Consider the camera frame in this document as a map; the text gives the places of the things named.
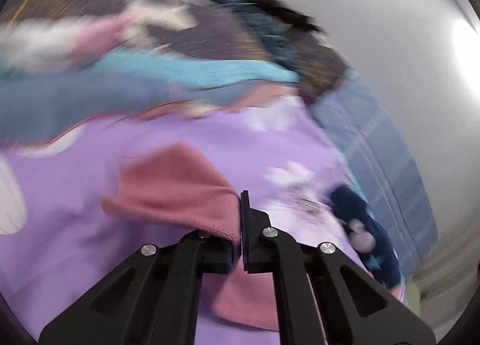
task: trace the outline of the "bright light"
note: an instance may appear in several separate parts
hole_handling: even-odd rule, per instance
[[[465,20],[454,23],[453,38],[460,69],[468,85],[480,96],[480,36]]]

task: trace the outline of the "white wall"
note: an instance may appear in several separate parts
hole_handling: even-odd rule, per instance
[[[455,24],[466,20],[455,1],[283,1],[318,20],[389,113],[418,164],[440,235],[478,212],[480,77],[468,80],[459,64]]]

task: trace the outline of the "red cloth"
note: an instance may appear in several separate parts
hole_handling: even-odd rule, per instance
[[[106,213],[169,223],[240,243],[238,195],[195,149],[177,143],[121,171],[118,192],[102,200]],[[207,274],[212,311],[232,322],[278,330],[271,274],[247,274],[240,260],[229,275]]]

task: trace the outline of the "light blue plaid fabric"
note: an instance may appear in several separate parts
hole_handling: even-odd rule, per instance
[[[408,277],[438,232],[417,165],[402,136],[371,92],[348,79],[310,107],[343,153],[373,217],[387,231]]]

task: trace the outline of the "silver screw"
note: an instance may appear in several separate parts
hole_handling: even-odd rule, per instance
[[[208,237],[210,237],[210,234],[208,234],[208,233],[205,232],[205,231],[199,231],[199,232],[198,232],[198,236],[199,236],[201,239],[203,239],[203,238],[208,238]]]
[[[278,235],[278,230],[274,227],[266,227],[263,229],[263,235],[267,238],[274,238]]]
[[[332,254],[332,253],[335,253],[335,251],[337,250],[337,248],[335,247],[335,245],[331,242],[323,242],[321,245],[320,245],[320,250],[325,253],[325,254]]]
[[[157,253],[157,247],[154,244],[145,244],[140,251],[144,256],[153,256]]]

